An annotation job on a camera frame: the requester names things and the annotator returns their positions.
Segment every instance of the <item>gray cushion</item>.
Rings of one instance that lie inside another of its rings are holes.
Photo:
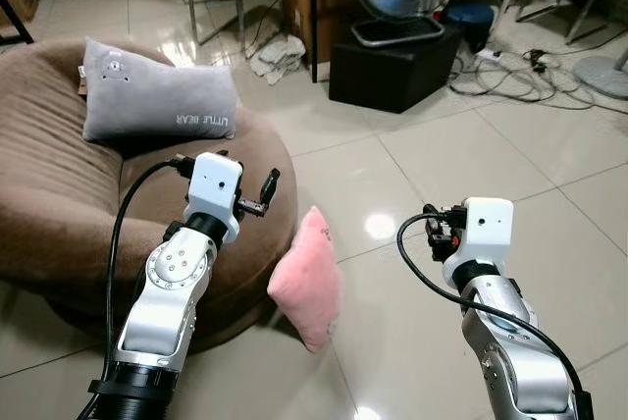
[[[236,87],[229,67],[175,68],[86,40],[85,140],[137,135],[232,137]]]

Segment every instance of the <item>tiled floor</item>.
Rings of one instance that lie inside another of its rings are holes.
[[[247,0],[247,41],[257,29],[256,6],[272,1]],[[225,3],[209,12],[198,6],[205,31],[235,12]],[[569,50],[564,20],[517,25],[513,11],[497,45]],[[294,339],[254,327],[188,359],[171,418],[492,418],[459,310],[422,287],[393,244],[399,224],[424,202],[450,205],[478,194],[515,201],[508,274],[581,371],[596,418],[628,418],[628,117],[447,89],[396,116],[330,101],[327,85],[312,84],[304,70],[270,87],[240,55],[226,56],[239,48],[234,29],[196,47],[182,0],[43,0],[29,28],[38,40],[131,39],[178,66],[231,65],[242,104],[272,121],[293,158],[299,212],[316,204],[329,219],[346,277],[333,344],[314,356]],[[259,40],[276,29],[273,19],[265,22]],[[599,50],[616,56],[627,43],[623,35]],[[589,55],[561,60],[570,68]],[[628,111],[625,102],[600,101]],[[408,246],[440,281],[420,229]],[[100,363],[94,341],[39,297],[0,284],[2,418],[74,418]]]

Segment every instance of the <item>round brown cushion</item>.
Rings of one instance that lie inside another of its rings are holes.
[[[129,44],[130,51],[167,59]],[[244,168],[242,196],[257,199],[272,168],[282,175],[265,218],[247,216],[225,244],[197,305],[192,349],[227,341],[273,307],[266,286],[296,226],[296,186],[288,152],[270,125],[238,108],[234,139],[147,137],[107,144],[82,140],[77,95],[83,42],[37,44],[0,57],[0,278],[44,295],[68,322],[103,333],[104,281],[119,202],[150,165],[181,153],[228,150]],[[187,180],[174,170],[138,191],[122,227],[114,309],[130,309],[138,269],[174,220],[183,219]]]

